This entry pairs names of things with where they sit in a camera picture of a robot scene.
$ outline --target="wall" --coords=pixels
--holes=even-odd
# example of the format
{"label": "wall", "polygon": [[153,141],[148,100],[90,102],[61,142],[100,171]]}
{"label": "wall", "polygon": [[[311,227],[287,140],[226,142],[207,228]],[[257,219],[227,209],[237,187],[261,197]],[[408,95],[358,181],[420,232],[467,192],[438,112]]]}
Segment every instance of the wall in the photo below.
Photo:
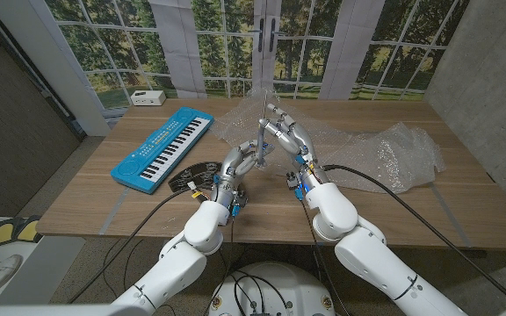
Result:
{"label": "wall", "polygon": [[506,1],[470,2],[424,99],[506,192]]}
{"label": "wall", "polygon": [[28,0],[0,0],[0,19],[89,136],[110,128]]}
{"label": "wall", "polygon": [[15,216],[79,141],[0,48],[0,216]]}

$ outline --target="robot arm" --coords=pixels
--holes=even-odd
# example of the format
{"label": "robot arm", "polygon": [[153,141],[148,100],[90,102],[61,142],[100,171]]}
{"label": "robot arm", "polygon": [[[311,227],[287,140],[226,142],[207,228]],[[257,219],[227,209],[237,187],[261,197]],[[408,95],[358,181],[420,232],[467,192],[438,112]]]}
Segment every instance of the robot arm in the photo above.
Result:
{"label": "robot arm", "polygon": [[[238,203],[237,187],[256,163],[257,141],[247,141],[230,150],[222,163],[220,181],[212,200],[200,208],[184,225],[184,231],[168,241],[159,261],[138,282],[118,297],[113,305],[138,305],[149,315],[173,295],[196,281],[206,266],[206,256],[223,242],[218,225],[228,223],[230,208]],[[271,146],[264,144],[264,154]]]}
{"label": "robot arm", "polygon": [[357,213],[355,206],[318,166],[306,130],[272,104],[267,109],[280,116],[276,124],[266,119],[260,126],[288,152],[298,167],[289,175],[291,189],[303,188],[311,209],[318,208],[313,228],[326,241],[338,241],[335,254],[350,272],[388,295],[407,315],[465,315],[451,300],[418,276],[387,246],[384,234]]}

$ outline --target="black cable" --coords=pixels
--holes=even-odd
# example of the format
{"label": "black cable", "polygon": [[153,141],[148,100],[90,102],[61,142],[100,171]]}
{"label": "black cable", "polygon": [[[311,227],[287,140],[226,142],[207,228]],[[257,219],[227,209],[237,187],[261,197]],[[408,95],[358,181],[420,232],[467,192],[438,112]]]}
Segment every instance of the black cable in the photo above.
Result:
{"label": "black cable", "polygon": [[285,302],[285,298],[282,296],[282,294],[280,293],[280,291],[274,286],[272,285],[269,281],[263,279],[262,277],[260,276],[252,276],[252,275],[248,275],[248,274],[245,274],[245,276],[241,276],[240,278],[237,279],[237,281],[235,282],[234,284],[234,289],[236,288],[236,284],[238,284],[243,278],[245,277],[251,277],[251,278],[255,278],[255,279],[258,279],[260,281],[263,281],[265,282],[266,284],[268,284],[275,292],[277,292],[278,296],[280,297],[280,300],[282,301],[282,304],[284,305],[285,307],[285,311],[288,312],[288,309],[286,308],[286,302]]}
{"label": "black cable", "polygon": [[216,199],[214,200],[214,202],[218,202],[218,193],[220,193],[220,190],[219,190],[219,188],[218,188],[218,185],[219,185],[219,184],[217,183],[217,184],[216,184]]}
{"label": "black cable", "polygon": [[124,284],[124,291],[128,290],[128,288],[127,288],[127,271],[128,271],[128,264],[130,263],[130,257],[132,257],[132,254],[134,253],[134,251],[136,250],[136,248],[138,247],[138,245],[140,245],[140,243],[142,241],[144,241],[144,240],[138,241],[138,243],[132,248],[132,251],[130,251],[130,255],[128,255],[128,259],[126,259],[126,266],[124,267],[124,277],[122,277],[123,284]]}
{"label": "black cable", "polygon": [[[116,245],[119,244],[120,239],[116,240],[116,242],[112,245],[112,247],[109,249],[109,251],[106,252],[105,258],[103,259],[103,266],[105,266],[106,258],[108,258],[109,254],[111,253],[112,249],[116,247]],[[106,281],[106,274],[103,272],[103,279],[105,280],[106,286],[109,287],[109,289],[112,291],[112,294],[114,294],[114,298],[116,299],[119,295],[116,293],[116,291],[112,288],[112,286],[109,284],[108,281]]]}
{"label": "black cable", "polygon": [[[243,273],[244,275],[250,277],[250,274],[249,273],[246,273],[246,272],[243,272],[241,270],[237,270],[237,272],[240,272],[240,273]],[[259,285],[259,283],[257,282],[256,279],[254,278],[251,278],[251,280],[253,280],[253,282],[255,282],[255,285],[257,286],[257,288],[259,289],[259,294],[261,295],[261,313],[264,313],[264,298],[263,298],[263,291],[261,291],[261,286]]]}
{"label": "black cable", "polygon": [[444,237],[433,225],[431,225],[426,219],[424,219],[417,211],[415,211],[411,206],[409,206],[407,203],[405,203],[401,198],[399,198],[395,193],[393,193],[391,190],[389,190],[386,185],[380,183],[378,180],[372,178],[371,176],[368,176],[360,171],[357,171],[355,169],[340,166],[340,165],[327,165],[323,166],[323,170],[328,171],[332,169],[343,169],[346,171],[349,171],[357,176],[362,176],[364,179],[378,185],[382,190],[384,190],[387,194],[389,194],[392,198],[394,198],[396,201],[398,201],[403,207],[405,207],[413,216],[415,216],[417,219],[419,219],[427,228],[429,228],[438,238],[440,238],[442,241],[445,242],[448,247],[450,247],[452,250],[456,251],[464,260],[466,260],[468,263],[472,265],[474,269],[476,269],[480,274],[482,274],[492,285],[494,285],[499,291],[501,291],[506,296],[506,289],[500,285],[493,277],[491,277],[487,272],[485,272],[482,268],[478,267],[475,263],[472,262],[470,258],[467,257],[467,255],[464,255],[456,246],[449,241],[446,237]]}
{"label": "black cable", "polygon": [[163,304],[163,305],[157,307],[157,309],[160,309],[162,307],[169,307],[171,309],[171,311],[173,312],[173,315],[177,316],[177,314],[175,313],[175,308],[173,308],[173,306],[167,305],[167,304]]}
{"label": "black cable", "polygon": [[[234,279],[234,298],[235,303],[237,304],[237,307],[239,307],[239,311],[242,313],[242,316],[247,316],[245,312],[243,311],[242,304],[239,302],[239,299],[237,299],[237,288],[236,285],[239,286],[239,289],[242,290],[242,293],[245,294],[245,297],[249,301],[249,306],[253,307],[253,301],[251,301],[251,298],[249,298],[249,295],[243,290],[242,286],[237,283],[237,279],[235,279],[235,276],[230,275]],[[257,309],[253,307],[253,313],[257,313]]]}
{"label": "black cable", "polygon": [[323,259],[322,250],[320,249],[320,245],[317,244],[317,239],[315,238],[314,227],[312,226],[312,221],[309,220],[309,215],[307,215],[306,205],[304,205],[304,201],[302,201],[302,200],[300,200],[300,204],[302,204],[302,207],[304,208],[304,213],[306,214],[307,224],[309,225],[309,230],[312,233],[312,237],[314,238],[315,249],[317,250],[317,254],[320,256],[320,259],[322,259],[323,270],[325,271],[325,275],[327,276],[329,284],[331,284],[331,289],[335,293],[335,296],[339,300],[339,303],[341,303],[341,307],[343,308],[344,312],[347,313],[347,316],[350,316],[349,311],[347,311],[347,308],[344,306],[343,301],[341,300],[341,297],[339,296],[339,293],[337,293],[337,289],[335,288],[335,285],[333,284],[333,281],[331,280],[331,275],[329,274],[329,271],[327,270],[327,264],[325,263],[325,260]]}
{"label": "black cable", "polygon": [[69,301],[68,301],[68,304],[72,304],[73,302],[76,301],[76,299],[78,299],[94,282],[95,280],[97,280],[99,278],[99,276],[101,274],[103,274],[103,272],[105,271],[106,268],[108,268],[108,266],[111,265],[112,261],[114,259],[116,259],[117,256],[119,256],[120,252],[127,246],[128,242],[130,242],[134,236],[141,230],[141,228],[146,225],[146,223],[148,222],[148,220],[155,214],[155,212],[157,212],[157,210],[159,210],[160,207],[162,207],[165,203],[169,202],[172,198],[182,194],[182,193],[185,193],[189,190],[188,187],[186,188],[183,188],[173,194],[171,194],[170,196],[168,196],[167,198],[165,198],[160,204],[158,204],[149,214],[148,216],[146,216],[146,218],[136,227],[136,229],[134,229],[134,231],[130,234],[130,236],[128,236],[128,238],[126,239],[126,241],[122,244],[122,246],[120,246],[120,249],[112,256],[111,260],[109,260],[96,274],[95,276],[93,276],[91,278],[91,280],[89,280],[89,282],[87,282],[87,284],[77,292],[76,295],[74,295],[73,298],[71,298]]}
{"label": "black cable", "polygon": [[[232,254],[234,253],[234,221],[235,221],[235,217],[232,216],[231,218],[232,218],[232,227],[231,227],[231,236],[230,236],[230,242],[229,242],[229,257],[230,257],[230,259],[232,258]],[[203,312],[203,315],[206,315],[206,312],[208,312],[208,308],[210,308],[210,305],[212,304],[212,302],[216,298],[216,295],[218,295],[218,293],[220,292],[221,286],[224,284],[224,280],[226,280],[226,277],[228,277],[228,275],[229,275],[229,270],[231,269],[231,266],[228,266],[226,264],[226,261],[223,260],[223,258],[224,257],[222,256],[222,261],[224,262],[224,265],[226,266],[226,272],[224,272],[224,276],[222,277],[222,279],[218,285],[218,289],[216,290],[214,295],[212,295],[212,299],[210,299],[208,306],[206,307],[205,311]]]}

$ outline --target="plastic wrap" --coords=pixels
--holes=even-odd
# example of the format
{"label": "plastic wrap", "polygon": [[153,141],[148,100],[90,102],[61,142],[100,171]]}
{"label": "plastic wrap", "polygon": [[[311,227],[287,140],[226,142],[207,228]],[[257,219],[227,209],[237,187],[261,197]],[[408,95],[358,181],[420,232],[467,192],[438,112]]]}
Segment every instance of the plastic wrap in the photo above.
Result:
{"label": "plastic wrap", "polygon": [[[233,110],[215,120],[211,131],[231,147],[245,140],[256,140],[264,97],[265,90],[250,90]],[[398,123],[381,133],[345,132],[310,118],[271,91],[268,91],[268,103],[275,104],[304,126],[322,166],[339,164],[357,169],[396,193],[434,181],[435,168],[439,172],[445,170],[439,146],[423,129],[408,129]],[[273,119],[273,113],[266,112],[266,118]],[[283,176],[293,171],[290,156],[276,140],[265,134],[264,141],[276,148],[265,157],[265,172]],[[327,174],[331,181],[343,187],[382,192],[375,184],[343,170],[331,170]]]}

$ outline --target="piano keys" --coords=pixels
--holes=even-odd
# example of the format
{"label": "piano keys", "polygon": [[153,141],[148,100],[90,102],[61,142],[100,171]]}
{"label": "piano keys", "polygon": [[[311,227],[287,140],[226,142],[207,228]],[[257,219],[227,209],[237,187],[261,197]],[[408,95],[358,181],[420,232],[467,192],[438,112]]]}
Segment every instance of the piano keys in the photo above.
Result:
{"label": "piano keys", "polygon": [[213,117],[183,107],[111,171],[112,178],[151,194],[213,123]]}

